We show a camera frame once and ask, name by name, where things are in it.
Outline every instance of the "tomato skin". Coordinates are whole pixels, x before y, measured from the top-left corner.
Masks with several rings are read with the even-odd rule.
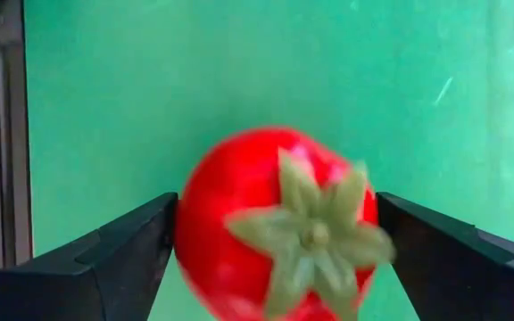
[[[186,280],[212,314],[224,321],[264,321],[261,309],[272,260],[240,243],[225,228],[236,210],[279,204],[278,151],[309,164],[320,186],[339,180],[347,160],[291,128],[256,128],[213,148],[194,170],[178,206],[175,253]],[[377,225],[367,189],[360,220]],[[374,268],[356,271],[365,294]],[[285,321],[336,321],[310,292]]]

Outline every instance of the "tomato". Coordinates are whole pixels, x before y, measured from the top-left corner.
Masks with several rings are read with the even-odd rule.
[[[224,321],[355,320],[394,247],[366,170],[291,128],[215,146],[181,195],[180,270]]]

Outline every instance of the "green background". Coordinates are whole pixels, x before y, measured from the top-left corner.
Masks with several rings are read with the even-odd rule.
[[[36,254],[264,124],[514,240],[514,2],[26,0],[25,22]],[[361,319],[418,319],[390,267]],[[151,320],[212,320],[175,261]]]

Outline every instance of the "green calyx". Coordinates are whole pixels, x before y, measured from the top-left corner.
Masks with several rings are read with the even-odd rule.
[[[279,170],[279,206],[244,210],[228,221],[232,235],[273,259],[265,317],[286,315],[313,290],[341,320],[357,320],[355,269],[390,262],[395,254],[384,230],[357,223],[366,169],[356,165],[321,189],[294,156],[281,150]]]

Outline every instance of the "metal frame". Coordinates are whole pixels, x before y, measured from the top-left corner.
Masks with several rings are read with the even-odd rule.
[[[0,0],[0,268],[32,258],[21,0]]]

